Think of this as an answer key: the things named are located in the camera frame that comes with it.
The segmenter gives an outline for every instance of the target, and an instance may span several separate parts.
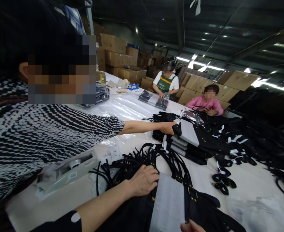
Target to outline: warehouse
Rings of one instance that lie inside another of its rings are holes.
[[[284,1],[1,2],[0,231],[55,228],[284,231]]]

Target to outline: plastic sheet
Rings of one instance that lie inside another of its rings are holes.
[[[162,110],[166,110],[169,104],[169,93],[165,93],[165,98],[160,98],[157,94],[149,93],[148,91],[144,90],[140,96],[139,100],[146,102],[147,104],[153,105],[158,107]]]
[[[284,208],[277,197],[243,201],[230,198],[230,216],[247,232],[284,231]]]
[[[195,114],[193,112],[190,112],[190,111],[182,111],[181,117],[185,117],[185,118],[188,118],[192,121],[195,121],[195,122],[198,122],[199,124],[203,124],[204,121],[199,117],[198,114]]]
[[[106,101],[109,98],[110,98],[110,89],[106,87],[105,85],[96,83],[96,103],[95,104]],[[95,104],[77,104],[77,105],[81,107],[90,107]]]

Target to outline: white tag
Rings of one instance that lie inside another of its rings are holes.
[[[174,122],[176,122],[178,125],[180,124],[181,120],[179,118],[173,120]]]

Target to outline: green apron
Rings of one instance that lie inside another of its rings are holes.
[[[170,89],[170,85],[173,81],[173,79],[176,77],[176,75],[174,75],[174,77],[172,79],[169,79],[169,78],[166,78],[164,76],[164,73],[161,74],[160,76],[160,79],[157,83],[157,87],[163,92],[163,93],[166,93],[166,92],[169,92],[169,89]],[[173,100],[175,97],[175,94],[171,94],[170,95],[170,100]]]

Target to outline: child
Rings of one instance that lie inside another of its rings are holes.
[[[224,113],[219,100],[215,97],[219,87],[215,84],[208,85],[202,92],[202,96],[193,98],[186,107],[196,111],[206,112],[209,116],[222,115]]]

